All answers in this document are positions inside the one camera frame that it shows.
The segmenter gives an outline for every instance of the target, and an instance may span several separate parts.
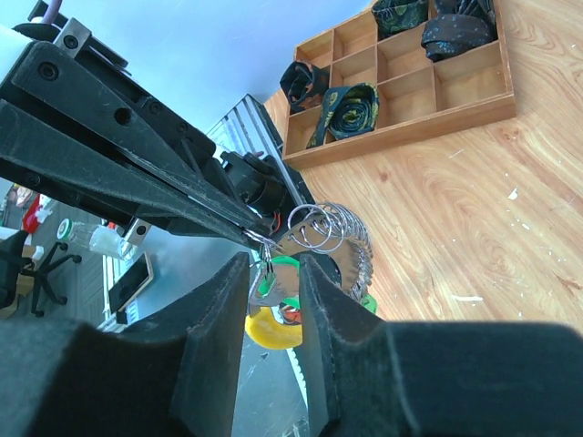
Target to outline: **rolled tie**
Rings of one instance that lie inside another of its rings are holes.
[[[379,40],[413,29],[427,21],[428,0],[379,0],[373,5]]]
[[[322,104],[330,73],[309,62],[295,61],[281,77],[281,89],[290,102],[293,114]]]
[[[435,0],[435,9],[439,16],[427,22],[421,41],[434,62],[496,39],[496,15],[490,0]]]
[[[324,144],[327,130],[339,140],[372,132],[378,115],[376,86],[358,84],[330,88],[324,95],[322,113],[308,148]]]

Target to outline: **plastic bottle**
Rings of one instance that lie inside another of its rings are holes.
[[[132,259],[137,250],[136,246],[121,238],[114,229],[71,221],[69,218],[61,222],[56,237],[92,252],[122,260]]]

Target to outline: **office chair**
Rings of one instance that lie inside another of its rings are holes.
[[[80,263],[82,259],[78,255],[65,255],[51,263],[57,249],[68,249],[67,244],[57,242],[35,269],[35,263],[30,258],[22,257],[26,237],[28,237],[28,233],[25,230],[20,230],[15,235],[0,242],[0,308],[9,307],[16,299],[16,283],[20,274],[35,280],[31,312],[37,317],[43,317],[45,312],[36,309],[41,288],[54,303],[66,304],[66,297],[58,297],[53,291],[48,282],[48,274],[69,259],[72,259],[76,264]]]

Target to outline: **wood grain surface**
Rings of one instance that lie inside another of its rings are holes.
[[[503,8],[518,118],[302,174],[369,226],[381,317],[583,332],[580,1]],[[267,108],[284,132],[281,91]]]

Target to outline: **screw hole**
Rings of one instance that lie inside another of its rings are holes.
[[[58,68],[50,62],[43,62],[38,66],[38,74],[45,80],[53,81],[58,78]]]
[[[114,114],[114,118],[121,126],[127,126],[131,121],[131,111],[126,107],[121,107]]]
[[[76,49],[79,47],[79,42],[77,39],[72,35],[67,35],[63,38],[63,43],[65,44],[66,48],[70,48],[71,50]]]
[[[40,185],[40,177],[35,173],[29,173],[26,178],[31,186],[38,187]]]

